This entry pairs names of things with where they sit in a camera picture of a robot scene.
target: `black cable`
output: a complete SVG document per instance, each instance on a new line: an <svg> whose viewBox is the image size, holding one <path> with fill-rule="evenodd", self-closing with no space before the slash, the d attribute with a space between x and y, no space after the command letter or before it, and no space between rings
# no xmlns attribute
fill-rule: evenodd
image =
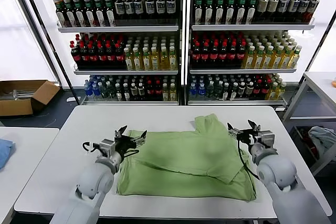
<svg viewBox="0 0 336 224"><path fill-rule="evenodd" d="M237 142L238 142L238 153L239 153L240 161L242 162L244 169L245 169L248 173L251 173L256 179L260 180L259 177L258 177L256 174L254 174L254 173L247 167L247 165L244 163L244 161L243 161L243 157L242 157L242 155L241 155L242 153L241 153L241 151L240 151L240 141L237 141Z"/></svg>

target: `cardboard box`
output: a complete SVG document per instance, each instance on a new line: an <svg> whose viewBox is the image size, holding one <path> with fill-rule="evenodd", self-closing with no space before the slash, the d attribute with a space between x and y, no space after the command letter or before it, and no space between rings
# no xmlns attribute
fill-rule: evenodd
<svg viewBox="0 0 336 224"><path fill-rule="evenodd" d="M14 89L28 90L35 93L31 98L20 100L1 100ZM0 116L31 115L41 111L59 91L59 87L46 80L0 81Z"/></svg>

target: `robotic arm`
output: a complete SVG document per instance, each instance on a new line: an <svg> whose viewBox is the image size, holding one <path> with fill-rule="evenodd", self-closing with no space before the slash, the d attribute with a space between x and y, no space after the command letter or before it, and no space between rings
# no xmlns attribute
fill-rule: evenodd
<svg viewBox="0 0 336 224"><path fill-rule="evenodd" d="M101 155L96 162L87 167L80 176L77 185L71 191L66 204L54 214L51 224L95 224L99 218L99 209L106 194L110 191L114 174L125 157L138 153L136 149L145 143L146 133L132 138L122 135L127 126L115 131L114 141L104 139L101 143L93 143L90 152L99 150ZM89 142L83 143L86 151Z"/></svg>
<svg viewBox="0 0 336 224"><path fill-rule="evenodd" d="M253 174L244 164L244 168L258 178L267 188L273 209L281 224L331 224L314 194L304 187L299 179L295 165L277 154L273 148L274 133L260 131L260 125L248 120L251 128L238 130L228 123L229 134L239 143L248 145L252 161L258 165L257 174Z"/></svg>

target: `small white table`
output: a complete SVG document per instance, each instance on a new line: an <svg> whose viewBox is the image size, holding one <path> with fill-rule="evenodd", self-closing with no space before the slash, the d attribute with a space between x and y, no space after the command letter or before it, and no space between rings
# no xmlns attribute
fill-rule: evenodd
<svg viewBox="0 0 336 224"><path fill-rule="evenodd" d="M70 191L97 153L82 149L85 141L113 139L114 130L193 131L192 121L199 115L215 113L226 125L249 127L247 119L275 133L275 148L291 159L305 187L312 191L328 216L332 210L282 125L268 106L77 106L36 168L14 208L18 212L53 214L67 200ZM251 202L229 198L174 198L157 196L120 196L116 181L101 208L102 217L184 218L184 219L268 219L276 218L272 200L259 181L257 199Z"/></svg>
<svg viewBox="0 0 336 224"><path fill-rule="evenodd" d="M0 223L10 223L13 205L59 129L0 127L0 138L15 143L15 151L0 169Z"/></svg>
<svg viewBox="0 0 336 224"><path fill-rule="evenodd" d="M282 119L284 125L286 125L289 120L313 120L314 123L330 121L336 122L336 116L292 116L308 88L311 88L323 101L326 102L327 106L336 113L336 88L331 85L331 82L336 78L336 72L305 72L303 76L305 77L305 80L300 86L298 92L295 94L292 102L289 104L289 107ZM326 151L324 155L311 166L310 170L313 175L315 176L326 165L328 165L335 156L336 144Z"/></svg>

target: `blue cloth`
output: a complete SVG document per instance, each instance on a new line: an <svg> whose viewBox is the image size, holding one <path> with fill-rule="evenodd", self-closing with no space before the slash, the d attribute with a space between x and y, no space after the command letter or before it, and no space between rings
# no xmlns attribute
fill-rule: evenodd
<svg viewBox="0 0 336 224"><path fill-rule="evenodd" d="M0 139L0 169L2 169L11 154L13 142Z"/></svg>

